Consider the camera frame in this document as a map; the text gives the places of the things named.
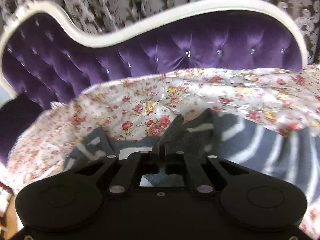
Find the grey white striped cardigan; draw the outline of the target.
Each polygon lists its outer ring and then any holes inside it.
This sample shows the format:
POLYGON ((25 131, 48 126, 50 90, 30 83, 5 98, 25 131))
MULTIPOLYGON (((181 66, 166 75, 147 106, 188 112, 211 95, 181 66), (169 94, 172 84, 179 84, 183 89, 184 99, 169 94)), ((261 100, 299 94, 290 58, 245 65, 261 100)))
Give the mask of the grey white striped cardigan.
POLYGON ((157 132, 154 127, 142 140, 114 141, 96 128, 67 155, 64 170, 110 155, 126 159, 134 152, 163 146, 171 152, 194 154, 197 159, 216 155, 296 185, 309 203, 319 198, 319 137, 310 128, 283 136, 241 117, 208 109, 188 122, 177 116, 161 137, 156 137, 157 132))

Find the purple tufted white-framed sofa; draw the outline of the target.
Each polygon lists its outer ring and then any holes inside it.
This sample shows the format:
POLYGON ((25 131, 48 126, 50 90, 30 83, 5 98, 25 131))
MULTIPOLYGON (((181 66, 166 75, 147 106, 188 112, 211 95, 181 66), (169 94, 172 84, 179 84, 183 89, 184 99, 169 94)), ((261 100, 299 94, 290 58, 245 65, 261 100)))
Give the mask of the purple tufted white-framed sofa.
POLYGON ((27 2, 1 34, 1 162, 53 101, 126 77, 188 68, 280 68, 308 64, 292 18, 261 0, 203 0, 169 9, 110 34, 81 31, 51 1, 27 2))

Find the red white object at left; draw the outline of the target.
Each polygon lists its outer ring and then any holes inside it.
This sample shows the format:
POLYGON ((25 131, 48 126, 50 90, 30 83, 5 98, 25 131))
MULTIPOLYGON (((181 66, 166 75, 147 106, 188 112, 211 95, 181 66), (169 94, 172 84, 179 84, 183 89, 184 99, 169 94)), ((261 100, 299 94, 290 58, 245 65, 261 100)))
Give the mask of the red white object at left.
POLYGON ((16 232, 15 196, 12 189, 1 182, 1 234, 9 238, 16 232))

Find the floral bed cover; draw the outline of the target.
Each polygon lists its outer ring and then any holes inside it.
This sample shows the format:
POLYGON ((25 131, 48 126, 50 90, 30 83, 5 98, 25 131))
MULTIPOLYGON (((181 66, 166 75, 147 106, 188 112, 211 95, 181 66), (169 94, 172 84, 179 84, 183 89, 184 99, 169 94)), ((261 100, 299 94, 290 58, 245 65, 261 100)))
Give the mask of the floral bed cover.
MULTIPOLYGON (((188 69, 94 85, 70 103, 52 102, 20 134, 1 166, 1 182, 18 193, 64 170, 76 144, 96 128, 114 141, 161 137, 181 115, 232 114, 287 136, 310 128, 319 137, 319 65, 282 69, 188 69)), ((308 202, 301 229, 319 239, 319 198, 308 202)))

